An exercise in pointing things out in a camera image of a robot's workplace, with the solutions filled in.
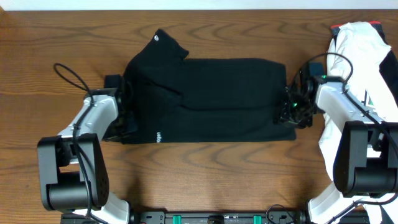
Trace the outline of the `black t-shirt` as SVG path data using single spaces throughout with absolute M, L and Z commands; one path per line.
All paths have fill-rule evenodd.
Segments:
M 127 65 L 137 128 L 125 144 L 296 138 L 278 124 L 286 69 L 261 58 L 190 58 L 164 30 Z

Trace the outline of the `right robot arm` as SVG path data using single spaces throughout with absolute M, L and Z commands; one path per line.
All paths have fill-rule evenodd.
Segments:
M 340 77 L 300 78 L 285 88 L 277 123 L 303 129 L 317 111 L 341 132 L 333 161 L 333 182 L 307 205 L 301 222 L 336 223 L 359 205 L 397 199 L 397 123 L 369 111 Z

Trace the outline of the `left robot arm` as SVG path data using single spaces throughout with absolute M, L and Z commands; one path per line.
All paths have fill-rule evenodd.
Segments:
M 87 93 L 74 120 L 37 144 L 41 201 L 46 210 L 78 215 L 82 223 L 132 223 L 130 204 L 110 191 L 100 142 L 124 122 L 127 94 Z

